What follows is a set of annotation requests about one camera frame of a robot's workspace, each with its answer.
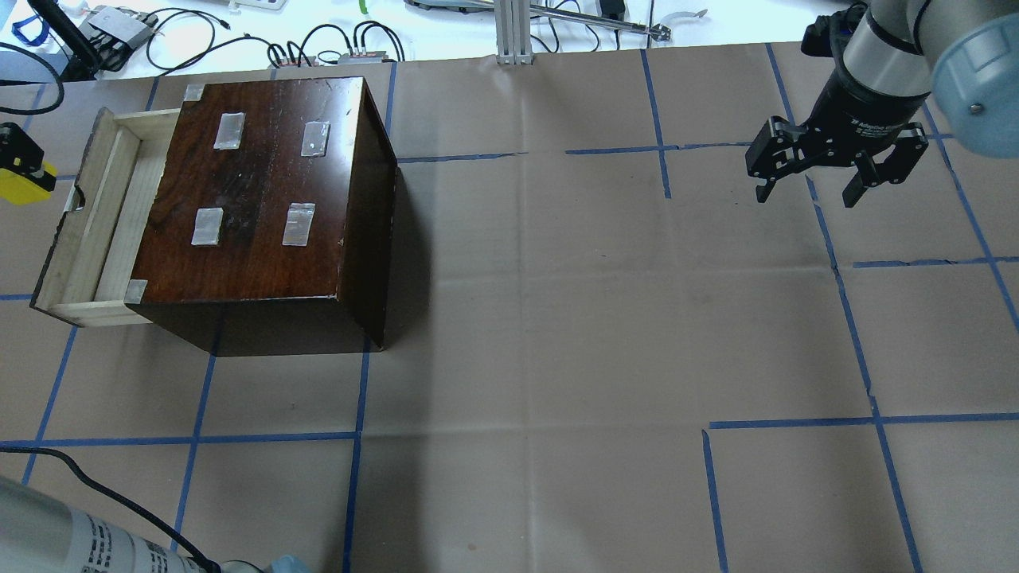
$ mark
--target wooden box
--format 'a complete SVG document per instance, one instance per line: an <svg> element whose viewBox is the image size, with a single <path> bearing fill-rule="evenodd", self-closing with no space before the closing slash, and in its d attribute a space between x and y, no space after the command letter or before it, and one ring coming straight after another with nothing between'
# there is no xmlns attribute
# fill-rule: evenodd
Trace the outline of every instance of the wooden box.
<svg viewBox="0 0 1019 573"><path fill-rule="evenodd" d="M210 84L189 93L168 146L137 138L140 147L159 140L165 150L158 192L151 176L136 185L144 174L138 158L147 158L137 152L135 161L112 153L104 168L88 165L103 173L92 201L83 167L86 208L65 214L34 306L82 325L145 317L218 356L356 352L369 340L381 348L396 161L364 79ZM136 116L108 118L115 142L130 141L121 131L133 134ZM103 155L97 146L106 148L108 120L97 121L87 164ZM103 196L116 203L106 184L121 170L123 199L106 206ZM136 197L136 187L148 196ZM112 226L107 211L119 214ZM60 248L74 241L63 237L69 220L76 238L78 220L88 219L88 237L101 217L98 228L113 229L105 251L102 241L87 252ZM90 272L61 276L62 251L75 251L70 267ZM60 296L46 296L57 282ZM82 309L66 306L81 304L116 313L82 321L68 312Z"/></svg>

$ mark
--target black band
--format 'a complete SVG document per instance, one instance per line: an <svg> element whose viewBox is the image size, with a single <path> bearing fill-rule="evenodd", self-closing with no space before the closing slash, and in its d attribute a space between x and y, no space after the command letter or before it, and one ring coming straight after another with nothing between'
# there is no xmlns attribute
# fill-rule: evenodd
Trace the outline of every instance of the black band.
<svg viewBox="0 0 1019 573"><path fill-rule="evenodd" d="M897 36L893 36L889 31L881 28L880 24L877 23L877 20L874 19L874 14L871 13L870 10L867 10L866 18L867 18L867 24L870 27L870 30L874 31L874 36L880 38L881 41L888 44L889 46L892 46L893 48L899 50L900 52L906 52L907 54L916 54L918 56L922 55L920 51L917 50L914 44L906 42L905 40Z"/></svg>

